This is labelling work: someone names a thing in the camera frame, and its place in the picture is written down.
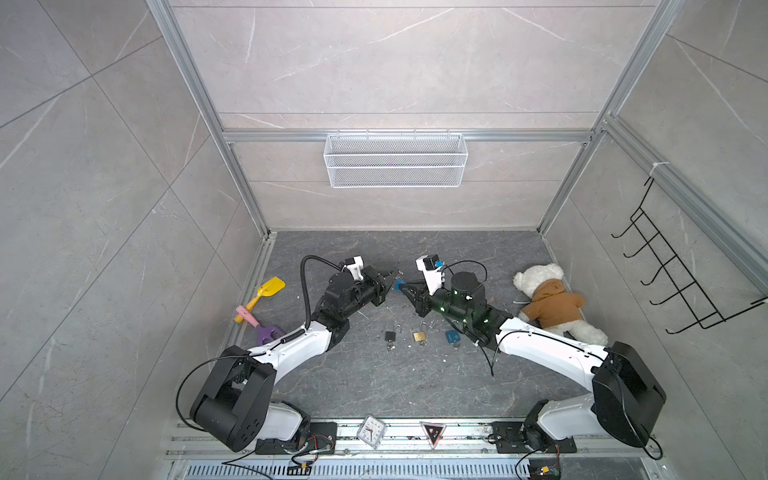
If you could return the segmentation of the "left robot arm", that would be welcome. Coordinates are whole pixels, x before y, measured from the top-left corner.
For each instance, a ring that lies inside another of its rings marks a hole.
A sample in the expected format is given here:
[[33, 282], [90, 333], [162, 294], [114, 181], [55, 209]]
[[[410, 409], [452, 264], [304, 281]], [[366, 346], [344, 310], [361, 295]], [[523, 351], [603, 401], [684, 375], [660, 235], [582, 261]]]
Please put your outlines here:
[[262, 346], [225, 349], [211, 361], [213, 367], [191, 404], [191, 421], [234, 452], [254, 442], [304, 447], [310, 416], [288, 402], [274, 401], [275, 385], [340, 343], [349, 331], [349, 318], [367, 305], [381, 305], [396, 276], [372, 266], [358, 276], [339, 271], [330, 278], [308, 325]]

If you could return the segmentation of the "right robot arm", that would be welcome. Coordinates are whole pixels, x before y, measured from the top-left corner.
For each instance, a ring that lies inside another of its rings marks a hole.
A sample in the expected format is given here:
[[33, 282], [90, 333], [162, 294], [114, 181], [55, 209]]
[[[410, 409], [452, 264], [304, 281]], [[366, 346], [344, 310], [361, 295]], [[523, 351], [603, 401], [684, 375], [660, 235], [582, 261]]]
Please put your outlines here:
[[641, 449], [653, 442], [667, 395], [630, 345], [587, 344], [528, 324], [491, 306], [484, 285], [471, 272], [459, 272], [444, 285], [441, 274], [428, 271], [420, 281], [397, 281], [395, 288], [419, 316], [440, 314], [481, 348], [488, 364], [500, 353], [521, 357], [586, 389], [581, 396], [534, 405], [521, 428], [531, 449], [581, 435], [609, 435]]

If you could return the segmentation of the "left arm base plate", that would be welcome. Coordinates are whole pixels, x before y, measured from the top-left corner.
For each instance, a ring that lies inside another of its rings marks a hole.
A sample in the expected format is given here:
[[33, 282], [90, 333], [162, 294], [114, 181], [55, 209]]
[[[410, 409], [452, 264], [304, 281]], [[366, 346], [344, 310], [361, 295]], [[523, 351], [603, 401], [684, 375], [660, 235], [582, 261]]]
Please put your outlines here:
[[338, 423], [332, 421], [312, 421], [300, 426], [289, 440], [258, 440], [256, 455], [296, 455], [297, 453], [314, 455], [320, 452], [335, 451]]

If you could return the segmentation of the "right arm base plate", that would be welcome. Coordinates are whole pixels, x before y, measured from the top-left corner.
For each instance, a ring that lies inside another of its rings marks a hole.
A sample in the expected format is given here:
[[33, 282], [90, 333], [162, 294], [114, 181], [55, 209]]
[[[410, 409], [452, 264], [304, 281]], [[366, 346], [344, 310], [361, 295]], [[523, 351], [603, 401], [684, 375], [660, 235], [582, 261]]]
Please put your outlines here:
[[496, 447], [500, 454], [524, 454], [534, 451], [544, 453], [576, 453], [572, 437], [553, 440], [537, 426], [526, 426], [523, 422], [492, 422], [491, 433], [486, 441]]

